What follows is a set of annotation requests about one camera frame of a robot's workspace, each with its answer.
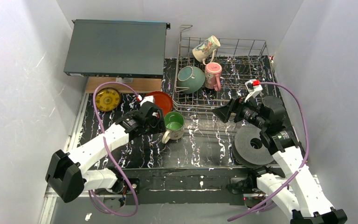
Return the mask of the cream seahorse mug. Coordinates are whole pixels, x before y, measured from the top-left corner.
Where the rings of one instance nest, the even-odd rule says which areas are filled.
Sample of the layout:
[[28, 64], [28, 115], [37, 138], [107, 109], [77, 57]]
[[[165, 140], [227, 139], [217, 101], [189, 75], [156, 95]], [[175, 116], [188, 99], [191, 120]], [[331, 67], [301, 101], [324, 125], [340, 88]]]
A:
[[206, 60], [211, 55], [210, 62], [213, 62], [217, 49], [221, 46], [220, 41], [214, 35], [204, 40], [198, 46], [192, 49], [192, 54], [197, 61], [206, 65]]

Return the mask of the yellow patterned plate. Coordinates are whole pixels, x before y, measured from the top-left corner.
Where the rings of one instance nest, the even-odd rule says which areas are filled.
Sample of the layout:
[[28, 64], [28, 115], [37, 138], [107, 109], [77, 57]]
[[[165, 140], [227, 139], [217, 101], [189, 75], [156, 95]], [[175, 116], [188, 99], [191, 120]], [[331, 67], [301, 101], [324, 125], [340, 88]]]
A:
[[121, 103], [120, 92], [111, 87], [100, 90], [96, 95], [96, 107], [103, 112], [109, 112], [116, 109]]

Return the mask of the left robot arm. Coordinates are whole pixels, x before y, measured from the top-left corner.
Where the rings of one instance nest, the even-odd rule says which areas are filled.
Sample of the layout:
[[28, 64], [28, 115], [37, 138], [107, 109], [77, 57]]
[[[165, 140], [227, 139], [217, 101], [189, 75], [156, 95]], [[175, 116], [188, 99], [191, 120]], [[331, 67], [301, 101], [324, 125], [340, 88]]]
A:
[[75, 200], [84, 191], [113, 189], [117, 181], [123, 181], [123, 175], [111, 168], [90, 168], [108, 152], [139, 136], [163, 132], [162, 109], [152, 102], [144, 102], [138, 110], [127, 112], [89, 142], [67, 153], [61, 149], [56, 151], [51, 157], [45, 180], [65, 203]]

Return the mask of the green interior mug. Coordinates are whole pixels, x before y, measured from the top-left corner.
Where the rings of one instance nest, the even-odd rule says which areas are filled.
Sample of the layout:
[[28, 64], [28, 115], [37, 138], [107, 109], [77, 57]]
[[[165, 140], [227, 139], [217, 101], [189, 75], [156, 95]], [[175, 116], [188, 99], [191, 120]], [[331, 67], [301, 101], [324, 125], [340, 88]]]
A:
[[178, 140], [184, 135], [184, 117], [179, 112], [169, 112], [164, 116], [166, 131], [161, 142]]

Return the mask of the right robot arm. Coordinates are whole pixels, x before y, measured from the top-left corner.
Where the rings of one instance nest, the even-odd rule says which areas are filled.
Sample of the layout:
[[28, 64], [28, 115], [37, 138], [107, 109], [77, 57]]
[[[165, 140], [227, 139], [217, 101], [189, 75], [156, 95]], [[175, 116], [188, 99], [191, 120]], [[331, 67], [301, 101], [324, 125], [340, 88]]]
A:
[[224, 123], [235, 113], [235, 122], [242, 120], [260, 129], [262, 144], [279, 164], [287, 180], [282, 183], [267, 167], [254, 170], [253, 183], [268, 195], [291, 224], [344, 224], [348, 218], [343, 209], [335, 209], [317, 185], [305, 165], [306, 159], [292, 130], [284, 125], [285, 107], [275, 96], [248, 101], [233, 98], [225, 106], [212, 110]]

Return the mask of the red plate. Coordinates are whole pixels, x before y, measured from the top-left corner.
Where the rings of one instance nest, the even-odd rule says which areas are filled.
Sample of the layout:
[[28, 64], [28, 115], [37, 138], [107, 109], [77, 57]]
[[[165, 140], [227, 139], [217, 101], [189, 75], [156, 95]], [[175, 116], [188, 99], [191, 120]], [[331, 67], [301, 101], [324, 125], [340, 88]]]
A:
[[153, 91], [146, 94], [146, 96], [154, 97], [154, 103], [162, 109], [164, 116], [172, 111], [173, 108], [172, 98], [167, 93], [162, 91]]

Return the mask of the grey perforated filament spool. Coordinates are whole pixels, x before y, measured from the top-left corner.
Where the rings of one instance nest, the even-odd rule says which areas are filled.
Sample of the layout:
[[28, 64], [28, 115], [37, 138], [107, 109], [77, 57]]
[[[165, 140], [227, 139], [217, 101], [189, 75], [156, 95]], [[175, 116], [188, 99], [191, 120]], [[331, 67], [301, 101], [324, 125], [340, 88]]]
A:
[[259, 128], [245, 125], [235, 134], [232, 151], [234, 158], [241, 165], [256, 168], [269, 165], [275, 161], [263, 145], [259, 132]]

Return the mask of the pink interior mug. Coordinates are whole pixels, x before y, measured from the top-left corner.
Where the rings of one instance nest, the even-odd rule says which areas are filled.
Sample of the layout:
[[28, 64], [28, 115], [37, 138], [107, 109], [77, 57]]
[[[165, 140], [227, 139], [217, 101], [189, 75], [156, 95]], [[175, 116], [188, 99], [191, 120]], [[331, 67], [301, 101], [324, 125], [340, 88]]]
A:
[[211, 62], [205, 66], [205, 83], [204, 86], [215, 91], [221, 90], [220, 77], [222, 74], [222, 66], [219, 63]]

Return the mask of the white floral bowl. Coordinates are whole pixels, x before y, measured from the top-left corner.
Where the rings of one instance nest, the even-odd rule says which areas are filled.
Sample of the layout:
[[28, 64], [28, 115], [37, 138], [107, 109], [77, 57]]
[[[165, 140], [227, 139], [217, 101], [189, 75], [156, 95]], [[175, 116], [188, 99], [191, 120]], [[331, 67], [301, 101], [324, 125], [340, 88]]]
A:
[[205, 79], [201, 69], [195, 66], [186, 66], [177, 75], [177, 91], [185, 94], [194, 93], [203, 86]]

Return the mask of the dark grey rack-mount box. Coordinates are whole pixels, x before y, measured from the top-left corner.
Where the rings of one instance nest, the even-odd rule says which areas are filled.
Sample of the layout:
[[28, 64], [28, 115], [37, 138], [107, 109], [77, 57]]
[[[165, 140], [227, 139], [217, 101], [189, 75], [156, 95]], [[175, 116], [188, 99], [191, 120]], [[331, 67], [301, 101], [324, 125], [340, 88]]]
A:
[[73, 20], [64, 73], [162, 79], [168, 22]]

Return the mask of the aluminium frame rail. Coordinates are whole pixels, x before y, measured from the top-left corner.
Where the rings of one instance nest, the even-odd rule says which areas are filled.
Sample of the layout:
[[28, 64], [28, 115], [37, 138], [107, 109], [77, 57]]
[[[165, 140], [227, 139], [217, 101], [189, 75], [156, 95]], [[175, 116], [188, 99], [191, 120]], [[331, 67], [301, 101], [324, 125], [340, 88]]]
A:
[[273, 189], [257, 184], [250, 169], [151, 169], [129, 171], [142, 204], [228, 203], [249, 207], [266, 199], [286, 179], [277, 175]]

